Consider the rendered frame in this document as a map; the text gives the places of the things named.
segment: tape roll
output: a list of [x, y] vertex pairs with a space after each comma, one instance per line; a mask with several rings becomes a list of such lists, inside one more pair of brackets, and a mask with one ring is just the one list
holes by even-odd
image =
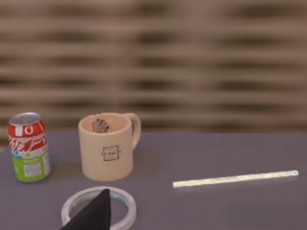
[[133, 197], [126, 191], [106, 186], [84, 189], [68, 198], [67, 201], [64, 203], [61, 211], [63, 226], [70, 221], [70, 212], [74, 207], [86, 200], [93, 199], [104, 189], [109, 189], [111, 198], [125, 203], [125, 205], [128, 207], [128, 213], [126, 214], [124, 219], [122, 219], [116, 224], [113, 224], [110, 230], [128, 230], [133, 225], [136, 218], [135, 201]]

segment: gray table surface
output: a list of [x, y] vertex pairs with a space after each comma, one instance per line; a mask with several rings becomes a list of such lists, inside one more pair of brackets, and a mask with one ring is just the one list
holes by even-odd
[[[65, 200], [92, 186], [129, 192], [134, 230], [303, 230], [307, 226], [307, 135], [144, 133], [125, 179], [83, 176], [76, 132], [48, 133], [52, 174], [38, 183], [14, 177], [0, 154], [0, 229], [56, 230]], [[173, 188], [173, 181], [299, 170], [298, 178]], [[112, 201], [113, 222], [125, 215]]]

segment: can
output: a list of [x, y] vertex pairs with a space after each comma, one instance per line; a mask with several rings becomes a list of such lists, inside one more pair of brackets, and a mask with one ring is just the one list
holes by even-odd
[[37, 113], [17, 114], [9, 119], [8, 136], [15, 176], [35, 182], [50, 173], [46, 127]]

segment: can label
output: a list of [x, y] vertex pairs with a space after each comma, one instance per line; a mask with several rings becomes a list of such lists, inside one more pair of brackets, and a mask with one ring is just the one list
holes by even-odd
[[34, 182], [50, 173], [45, 125], [9, 126], [9, 141], [16, 178]]

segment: can top rim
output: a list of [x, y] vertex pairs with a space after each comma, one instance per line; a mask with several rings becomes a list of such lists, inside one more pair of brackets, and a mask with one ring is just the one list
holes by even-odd
[[35, 112], [21, 113], [12, 116], [9, 124], [13, 126], [31, 125], [41, 120], [41, 116]]

